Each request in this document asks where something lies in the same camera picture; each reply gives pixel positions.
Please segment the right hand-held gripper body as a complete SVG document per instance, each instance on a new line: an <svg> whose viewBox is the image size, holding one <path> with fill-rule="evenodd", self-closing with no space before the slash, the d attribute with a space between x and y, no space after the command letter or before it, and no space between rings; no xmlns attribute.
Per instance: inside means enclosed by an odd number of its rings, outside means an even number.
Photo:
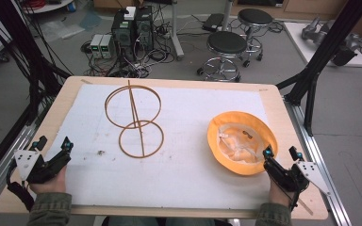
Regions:
<svg viewBox="0 0 362 226"><path fill-rule="evenodd" d="M323 194L331 194L321 175L320 168L314 162L299 160L292 165L291 169L284 169L274 158L270 157L265 160L264 169L286 192L301 193L312 184Z"/></svg>

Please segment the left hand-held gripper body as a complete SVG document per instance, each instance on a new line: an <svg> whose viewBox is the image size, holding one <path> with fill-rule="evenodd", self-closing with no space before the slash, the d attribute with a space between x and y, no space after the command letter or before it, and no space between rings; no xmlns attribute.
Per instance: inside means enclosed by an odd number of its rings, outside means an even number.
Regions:
<svg viewBox="0 0 362 226"><path fill-rule="evenodd" d="M38 152L18 150L14 153L14 160L23 181L43 184L53 179L71 157L69 152L60 151L51 160L45 161Z"/></svg>

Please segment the orange bucket hat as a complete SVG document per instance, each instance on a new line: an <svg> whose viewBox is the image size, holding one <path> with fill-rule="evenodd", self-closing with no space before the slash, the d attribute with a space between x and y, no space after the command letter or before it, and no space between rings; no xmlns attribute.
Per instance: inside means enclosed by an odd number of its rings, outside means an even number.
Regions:
<svg viewBox="0 0 362 226"><path fill-rule="evenodd" d="M215 159L239 175L264 171L263 151L278 154L278 143L269 126L258 117L240 111L223 112L207 128L207 142Z"/></svg>

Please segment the person's right hand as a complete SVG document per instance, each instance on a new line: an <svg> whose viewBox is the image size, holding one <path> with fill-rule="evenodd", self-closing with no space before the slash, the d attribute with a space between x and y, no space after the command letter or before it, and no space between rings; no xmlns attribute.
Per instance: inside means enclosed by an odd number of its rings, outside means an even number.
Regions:
<svg viewBox="0 0 362 226"><path fill-rule="evenodd" d="M294 193L286 192L274 180L271 180L269 202L290 207Z"/></svg>

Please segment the white table mat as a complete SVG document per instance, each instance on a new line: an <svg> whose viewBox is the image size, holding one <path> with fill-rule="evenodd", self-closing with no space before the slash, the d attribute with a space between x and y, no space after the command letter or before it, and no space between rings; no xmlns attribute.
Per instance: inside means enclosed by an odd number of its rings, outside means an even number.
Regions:
<svg viewBox="0 0 362 226"><path fill-rule="evenodd" d="M58 153L66 137L74 144L66 184L75 205L255 209L267 199L267 174L235 174L215 159L206 138L210 121L223 112L247 112L265 120L258 92L152 87L162 101L156 123L164 131L164 143L150 157L132 158L120 150L121 128L107 120L104 110L106 97L119 87L82 86L46 154ZM150 120L156 114L156 97L139 89L134 95L140 118ZM109 112L122 125L132 121L126 91L111 101ZM160 134L154 125L144 127L143 134L149 153ZM141 154L139 132L127 130L123 145Z"/></svg>

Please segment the grey power supply unit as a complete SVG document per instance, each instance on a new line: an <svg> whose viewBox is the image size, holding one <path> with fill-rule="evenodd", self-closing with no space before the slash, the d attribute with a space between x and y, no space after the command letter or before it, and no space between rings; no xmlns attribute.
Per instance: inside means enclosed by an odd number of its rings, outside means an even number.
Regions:
<svg viewBox="0 0 362 226"><path fill-rule="evenodd" d="M102 38L103 38L103 36L101 34L96 34L93 36L93 38L90 42L90 49L91 49L92 55L95 58L103 57L101 50L100 50L100 43L101 43Z"/></svg>
<svg viewBox="0 0 362 226"><path fill-rule="evenodd" d="M111 35L104 35L100 42L102 58L114 57L114 42Z"/></svg>

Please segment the white floor board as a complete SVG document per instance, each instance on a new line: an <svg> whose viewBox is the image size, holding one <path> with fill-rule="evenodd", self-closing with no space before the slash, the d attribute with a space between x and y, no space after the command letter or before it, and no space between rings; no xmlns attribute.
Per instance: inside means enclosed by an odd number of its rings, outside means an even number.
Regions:
<svg viewBox="0 0 362 226"><path fill-rule="evenodd" d="M306 24L285 22L284 26L304 62L307 63L314 56L317 45L312 40L302 39L302 30L306 27ZM346 64L346 67L362 68L362 54L358 50L356 50L355 53L356 56Z"/></svg>

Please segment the clear plastic sheet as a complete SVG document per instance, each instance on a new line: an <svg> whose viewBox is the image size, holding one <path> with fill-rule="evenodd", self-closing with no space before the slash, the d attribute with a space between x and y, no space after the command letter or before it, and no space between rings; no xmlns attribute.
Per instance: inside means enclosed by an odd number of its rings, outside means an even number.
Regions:
<svg viewBox="0 0 362 226"><path fill-rule="evenodd" d="M65 25L62 21L53 21L41 25L41 32L46 41L66 40L84 31L78 24Z"/></svg>

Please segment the black round stool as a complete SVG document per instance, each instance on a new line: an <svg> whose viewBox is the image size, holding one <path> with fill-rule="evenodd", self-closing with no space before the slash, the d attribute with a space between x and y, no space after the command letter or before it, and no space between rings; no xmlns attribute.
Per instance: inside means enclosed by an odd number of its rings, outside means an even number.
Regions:
<svg viewBox="0 0 362 226"><path fill-rule="evenodd" d="M260 61L263 57L263 44L255 36L255 33L261 29L267 28L273 21L272 16L257 8L246 8L238 13L238 20L242 30L245 33L247 48L246 59L243 62L244 67L248 67L251 62L252 54L256 54L256 59Z"/></svg>
<svg viewBox="0 0 362 226"><path fill-rule="evenodd" d="M246 40L233 32L218 31L208 36L206 47L215 56L198 68L197 74L203 75L205 80L239 82L239 67L234 60L245 52Z"/></svg>

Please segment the black computer tower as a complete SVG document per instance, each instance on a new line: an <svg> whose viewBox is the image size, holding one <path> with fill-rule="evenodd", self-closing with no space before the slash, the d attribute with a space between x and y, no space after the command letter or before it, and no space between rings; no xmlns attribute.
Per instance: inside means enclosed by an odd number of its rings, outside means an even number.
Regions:
<svg viewBox="0 0 362 226"><path fill-rule="evenodd" d="M123 10L119 10L115 14L111 33L117 45L117 52L123 57L127 57L128 60L132 60L133 46L136 40L135 22L126 20Z"/></svg>
<svg viewBox="0 0 362 226"><path fill-rule="evenodd" d="M135 22L140 47L147 51L153 50L153 8L151 6L138 8Z"/></svg>

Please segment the white round table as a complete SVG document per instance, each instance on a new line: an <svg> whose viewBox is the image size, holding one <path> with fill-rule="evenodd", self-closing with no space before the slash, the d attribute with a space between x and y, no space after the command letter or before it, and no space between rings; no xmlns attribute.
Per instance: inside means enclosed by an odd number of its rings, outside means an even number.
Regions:
<svg viewBox="0 0 362 226"><path fill-rule="evenodd" d="M76 10L74 0L24 0L21 8L27 14L44 13L60 8L66 8L69 11Z"/></svg>

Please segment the black flat case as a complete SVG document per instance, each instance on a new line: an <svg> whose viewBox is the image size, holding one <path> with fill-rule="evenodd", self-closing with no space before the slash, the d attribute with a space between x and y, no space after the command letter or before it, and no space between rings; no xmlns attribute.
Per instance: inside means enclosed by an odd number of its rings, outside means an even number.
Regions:
<svg viewBox="0 0 362 226"><path fill-rule="evenodd" d="M222 29L223 14L213 13L204 21L202 28L205 31L216 32Z"/></svg>

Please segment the white box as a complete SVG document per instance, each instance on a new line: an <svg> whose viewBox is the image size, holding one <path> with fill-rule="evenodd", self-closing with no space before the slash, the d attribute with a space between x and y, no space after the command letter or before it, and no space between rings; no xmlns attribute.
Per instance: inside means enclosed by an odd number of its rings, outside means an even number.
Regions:
<svg viewBox="0 0 362 226"><path fill-rule="evenodd" d="M123 17L126 21L133 21L135 19L135 15L136 15L135 7L126 7L125 8L125 14Z"/></svg>

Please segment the grey metal desk leg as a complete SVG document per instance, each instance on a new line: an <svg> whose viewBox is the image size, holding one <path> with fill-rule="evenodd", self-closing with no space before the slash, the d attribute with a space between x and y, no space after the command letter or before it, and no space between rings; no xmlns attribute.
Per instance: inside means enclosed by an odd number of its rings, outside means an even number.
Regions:
<svg viewBox="0 0 362 226"><path fill-rule="evenodd" d="M175 51L175 59L182 60L184 58L184 51L182 49L180 40L177 36L177 0L172 1L172 29L171 29L171 40L173 43L173 49Z"/></svg>

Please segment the aluminium rail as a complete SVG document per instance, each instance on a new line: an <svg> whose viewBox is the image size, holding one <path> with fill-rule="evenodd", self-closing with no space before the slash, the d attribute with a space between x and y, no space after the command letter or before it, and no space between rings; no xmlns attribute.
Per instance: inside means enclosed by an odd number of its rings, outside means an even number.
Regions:
<svg viewBox="0 0 362 226"><path fill-rule="evenodd" d="M348 213L337 192L331 174L322 157L321 150L314 137L311 137L304 128L304 112L299 106L284 101L289 117L294 126L295 132L303 146L305 158L316 163L320 169L320 174L329 189L328 195L323 195L327 211L333 217L337 226L353 226Z"/></svg>
<svg viewBox="0 0 362 226"><path fill-rule="evenodd" d="M31 120L30 106L28 105L0 143L0 191L7 184L7 170L14 151L30 145L49 108L50 105L40 104L36 117Z"/></svg>

